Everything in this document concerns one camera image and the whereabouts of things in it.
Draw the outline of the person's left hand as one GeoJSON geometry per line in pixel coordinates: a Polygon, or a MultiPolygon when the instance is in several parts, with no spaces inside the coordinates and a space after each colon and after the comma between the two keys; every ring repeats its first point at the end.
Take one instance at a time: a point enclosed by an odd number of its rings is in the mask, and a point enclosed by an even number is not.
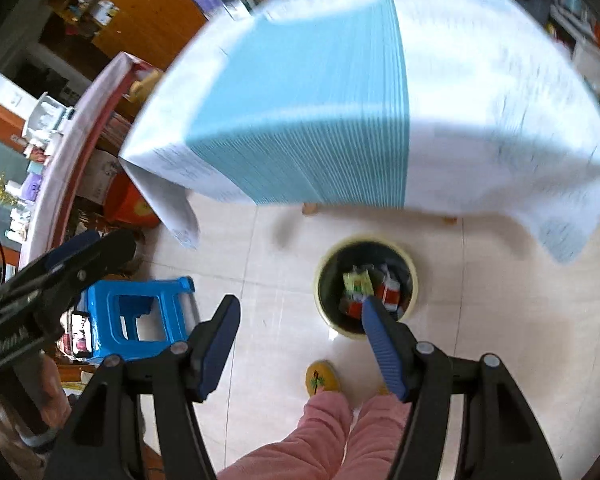
{"type": "MultiPolygon", "coordinates": [[[[41,386],[47,400],[41,408],[46,425],[53,429],[65,426],[71,414],[71,405],[62,388],[56,363],[41,354],[41,386]]],[[[0,452],[20,479],[41,479],[46,458],[36,454],[20,437],[16,412],[0,399],[0,452]]]]}

